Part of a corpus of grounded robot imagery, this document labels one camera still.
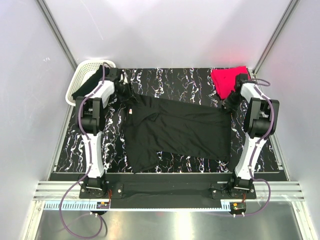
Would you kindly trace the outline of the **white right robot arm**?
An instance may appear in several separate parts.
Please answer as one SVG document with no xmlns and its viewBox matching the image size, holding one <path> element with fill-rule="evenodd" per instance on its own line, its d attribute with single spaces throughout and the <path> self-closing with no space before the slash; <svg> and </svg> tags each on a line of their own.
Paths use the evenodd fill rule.
<svg viewBox="0 0 320 240">
<path fill-rule="evenodd" d="M 256 82 L 242 81 L 235 85 L 223 106 L 226 110 L 236 111 L 243 99 L 248 102 L 243 121 L 245 142 L 234 172 L 238 179 L 250 181 L 254 178 L 253 170 L 263 146 L 276 131 L 280 102 L 267 97 Z"/>
</svg>

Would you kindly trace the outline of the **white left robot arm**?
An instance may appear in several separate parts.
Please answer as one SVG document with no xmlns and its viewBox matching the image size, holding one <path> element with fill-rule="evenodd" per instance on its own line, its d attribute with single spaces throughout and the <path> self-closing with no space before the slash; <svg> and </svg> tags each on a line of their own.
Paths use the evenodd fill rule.
<svg viewBox="0 0 320 240">
<path fill-rule="evenodd" d="M 84 143 L 85 173 L 88 178 L 101 178 L 105 173 L 101 150 L 106 123 L 104 109 L 114 93 L 124 98 L 131 97 L 132 87 L 126 78 L 118 80 L 107 77 L 106 80 L 99 81 L 91 92 L 76 98 L 76 125 Z"/>
</svg>

